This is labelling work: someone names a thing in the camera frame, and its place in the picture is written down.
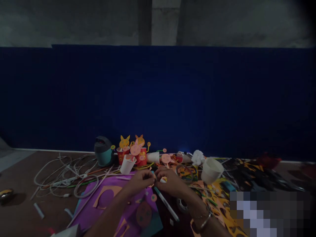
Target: crumpled paper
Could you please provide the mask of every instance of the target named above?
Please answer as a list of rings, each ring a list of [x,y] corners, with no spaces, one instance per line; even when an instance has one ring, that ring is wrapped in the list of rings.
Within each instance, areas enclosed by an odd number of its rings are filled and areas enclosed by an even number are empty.
[[[193,153],[193,156],[192,156],[192,162],[193,162],[193,165],[197,165],[197,166],[200,166],[204,163],[205,161],[205,157],[203,155],[203,152],[200,151],[200,150],[196,150],[194,153]]]

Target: blue backdrop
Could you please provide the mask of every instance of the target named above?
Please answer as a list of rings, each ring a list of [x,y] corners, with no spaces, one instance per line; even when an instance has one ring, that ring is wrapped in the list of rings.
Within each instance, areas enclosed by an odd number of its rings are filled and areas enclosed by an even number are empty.
[[[53,45],[0,48],[0,136],[92,151],[144,135],[151,151],[314,159],[313,50]]]

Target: purple paper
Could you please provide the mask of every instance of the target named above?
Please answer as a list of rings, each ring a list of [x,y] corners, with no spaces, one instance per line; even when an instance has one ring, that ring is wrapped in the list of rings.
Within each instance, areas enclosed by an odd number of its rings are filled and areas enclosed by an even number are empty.
[[[121,177],[125,178],[131,178],[131,175],[124,175]],[[100,210],[98,208],[93,207],[93,204],[95,203],[97,197],[99,196],[100,191],[102,190],[103,186],[119,186],[124,187],[128,183],[127,180],[117,179],[116,177],[110,177],[106,178],[103,183],[100,185],[100,187],[97,189],[97,191],[94,193],[93,197],[89,200],[89,202],[86,204],[84,209],[81,211],[79,216],[76,218],[76,220],[72,223],[72,226],[80,224],[81,230],[85,230],[90,228],[99,218],[99,216],[102,214],[104,210]],[[95,186],[95,183],[88,184],[85,193],[89,192],[93,187]],[[145,201],[150,205],[151,210],[154,213],[157,212],[157,206],[156,203],[151,201],[151,195],[153,194],[151,188],[147,188],[142,190],[139,194],[134,196],[131,199],[131,205],[127,205],[125,208],[125,211],[122,215],[122,218],[118,224],[118,228],[121,226],[121,223],[123,222],[123,219],[126,220],[127,224],[129,225],[129,229],[125,233],[124,237],[132,237],[132,236],[139,236],[141,234],[141,227],[136,222],[136,210],[139,206],[139,203],[136,203],[136,200],[144,198]],[[84,203],[87,201],[88,198],[84,198],[81,200],[78,210],[81,209],[81,207],[84,205]],[[112,191],[105,191],[103,195],[99,198],[99,205],[100,206],[107,206],[111,200],[113,199],[113,192]]]

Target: paper circle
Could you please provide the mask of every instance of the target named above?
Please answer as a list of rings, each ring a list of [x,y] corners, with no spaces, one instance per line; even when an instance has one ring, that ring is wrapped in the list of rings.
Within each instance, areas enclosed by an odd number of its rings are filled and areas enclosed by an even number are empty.
[[[152,200],[153,202],[157,201],[157,195],[156,195],[156,194],[153,194],[153,195],[151,196],[151,200]]]
[[[163,154],[161,156],[161,161],[165,164],[168,164],[171,161],[171,157],[168,154]]]
[[[143,201],[136,211],[136,221],[141,228],[146,228],[151,222],[151,207],[146,201]]]

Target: thermos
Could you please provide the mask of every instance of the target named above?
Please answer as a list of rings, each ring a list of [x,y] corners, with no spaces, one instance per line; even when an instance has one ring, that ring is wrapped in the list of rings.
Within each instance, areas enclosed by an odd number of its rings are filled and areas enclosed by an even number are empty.
[[[111,146],[110,140],[104,136],[98,136],[95,139],[94,152],[99,166],[109,166],[113,163],[114,152]]]

